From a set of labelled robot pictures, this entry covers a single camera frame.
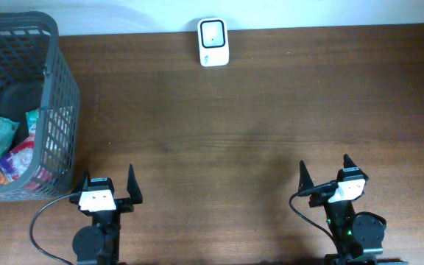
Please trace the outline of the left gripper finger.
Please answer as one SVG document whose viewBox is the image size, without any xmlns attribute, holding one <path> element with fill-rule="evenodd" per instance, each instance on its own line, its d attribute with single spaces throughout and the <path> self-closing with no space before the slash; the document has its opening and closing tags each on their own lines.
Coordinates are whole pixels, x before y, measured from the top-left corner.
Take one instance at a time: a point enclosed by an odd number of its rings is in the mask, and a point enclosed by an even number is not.
<svg viewBox="0 0 424 265">
<path fill-rule="evenodd" d="M 79 182 L 75 185 L 73 192 L 79 193 L 84 191 L 89 186 L 89 182 L 90 182 L 89 171 L 85 170 Z"/>
<path fill-rule="evenodd" d="M 132 164 L 130 164 L 128 170 L 127 192 L 130 195 L 132 204 L 137 205 L 143 203 L 143 194 L 141 193 L 138 182 L 135 178 L 135 172 Z"/>
</svg>

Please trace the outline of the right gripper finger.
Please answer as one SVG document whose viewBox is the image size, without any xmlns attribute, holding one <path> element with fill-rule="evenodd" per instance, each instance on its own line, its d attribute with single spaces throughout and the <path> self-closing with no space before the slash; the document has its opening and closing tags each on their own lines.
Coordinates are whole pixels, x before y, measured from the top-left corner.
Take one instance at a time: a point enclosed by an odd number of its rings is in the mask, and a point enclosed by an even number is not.
<svg viewBox="0 0 424 265">
<path fill-rule="evenodd" d="M 358 166 L 353 162 L 348 154 L 344 154 L 343 167 L 344 169 L 356 169 Z"/>
<path fill-rule="evenodd" d="M 304 192 L 314 187 L 313 180 L 308 172 L 308 169 L 303 160 L 300 161 L 300 180 L 298 185 L 298 191 Z"/>
</svg>

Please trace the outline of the red floral tissue pack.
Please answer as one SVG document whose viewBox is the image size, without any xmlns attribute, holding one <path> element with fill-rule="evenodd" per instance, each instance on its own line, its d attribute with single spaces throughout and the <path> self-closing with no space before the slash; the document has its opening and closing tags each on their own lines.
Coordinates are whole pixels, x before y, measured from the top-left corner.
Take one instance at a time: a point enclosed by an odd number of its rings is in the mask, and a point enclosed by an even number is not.
<svg viewBox="0 0 424 265">
<path fill-rule="evenodd" d="M 29 167 L 35 147 L 35 135 L 30 135 L 0 158 L 0 186 L 17 180 Z"/>
</svg>

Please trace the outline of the green white tissue pocket pack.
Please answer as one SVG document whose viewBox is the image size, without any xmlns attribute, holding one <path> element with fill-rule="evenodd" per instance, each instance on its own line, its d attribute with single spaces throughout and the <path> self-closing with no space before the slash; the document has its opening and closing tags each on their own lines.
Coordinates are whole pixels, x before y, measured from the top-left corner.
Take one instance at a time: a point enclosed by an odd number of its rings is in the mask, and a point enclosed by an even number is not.
<svg viewBox="0 0 424 265">
<path fill-rule="evenodd" d="M 35 109 L 35 110 L 31 110 L 29 112 L 26 112 L 26 122 L 27 122 L 27 127 L 28 127 L 28 133 L 30 135 L 35 134 L 39 118 L 40 118 L 39 109 Z"/>
</svg>

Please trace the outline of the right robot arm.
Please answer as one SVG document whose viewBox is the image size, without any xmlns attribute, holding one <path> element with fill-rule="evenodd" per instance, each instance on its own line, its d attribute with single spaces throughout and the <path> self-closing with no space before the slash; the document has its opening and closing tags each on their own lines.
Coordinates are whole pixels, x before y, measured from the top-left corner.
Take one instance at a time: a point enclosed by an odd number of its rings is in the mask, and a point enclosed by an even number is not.
<svg viewBox="0 0 424 265">
<path fill-rule="evenodd" d="M 343 156 L 343 168 L 336 179 L 314 185 L 304 161 L 300 161 L 298 190 L 289 198 L 290 208 L 302 219 L 324 232 L 333 242 L 336 253 L 327 254 L 324 264 L 405 264 L 400 259 L 380 259 L 386 220 L 378 214 L 355 212 L 353 202 L 364 195 L 369 180 L 350 158 Z M 295 197 L 308 197 L 311 208 L 323 207 L 328 229 L 311 221 L 292 204 Z"/>
</svg>

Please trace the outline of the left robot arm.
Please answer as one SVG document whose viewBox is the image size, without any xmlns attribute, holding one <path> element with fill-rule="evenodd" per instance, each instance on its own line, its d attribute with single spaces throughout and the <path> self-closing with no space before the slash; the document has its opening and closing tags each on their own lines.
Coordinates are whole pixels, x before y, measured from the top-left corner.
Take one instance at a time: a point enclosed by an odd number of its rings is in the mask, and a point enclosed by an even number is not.
<svg viewBox="0 0 424 265">
<path fill-rule="evenodd" d="M 92 178 L 84 172 L 73 190 L 70 203 L 91 217 L 91 224 L 78 230 L 72 249 L 78 264 L 117 265 L 120 251 L 121 215 L 132 213 L 143 202 L 133 166 L 127 175 L 128 197 L 115 198 L 115 188 L 109 177 Z"/>
</svg>

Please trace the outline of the white barcode scanner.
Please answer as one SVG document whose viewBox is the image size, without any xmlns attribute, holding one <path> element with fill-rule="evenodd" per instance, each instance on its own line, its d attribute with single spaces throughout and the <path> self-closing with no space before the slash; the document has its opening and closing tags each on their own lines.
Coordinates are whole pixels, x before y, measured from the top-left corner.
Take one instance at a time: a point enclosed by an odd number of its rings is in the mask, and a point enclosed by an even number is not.
<svg viewBox="0 0 424 265">
<path fill-rule="evenodd" d="M 204 18 L 197 23 L 199 61 L 203 67 L 225 66 L 230 61 L 227 23 L 223 18 Z"/>
</svg>

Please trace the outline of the grey plastic mesh basket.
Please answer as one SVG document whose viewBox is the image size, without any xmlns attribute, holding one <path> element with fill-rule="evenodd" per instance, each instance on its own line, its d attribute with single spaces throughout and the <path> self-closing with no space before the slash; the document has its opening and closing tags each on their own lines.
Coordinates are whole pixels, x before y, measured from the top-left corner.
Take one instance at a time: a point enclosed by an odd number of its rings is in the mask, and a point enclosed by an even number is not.
<svg viewBox="0 0 424 265">
<path fill-rule="evenodd" d="M 0 111 L 39 111 L 28 169 L 0 185 L 0 201 L 51 199 L 71 187 L 80 90 L 58 46 L 58 26 L 42 12 L 0 13 Z"/>
</svg>

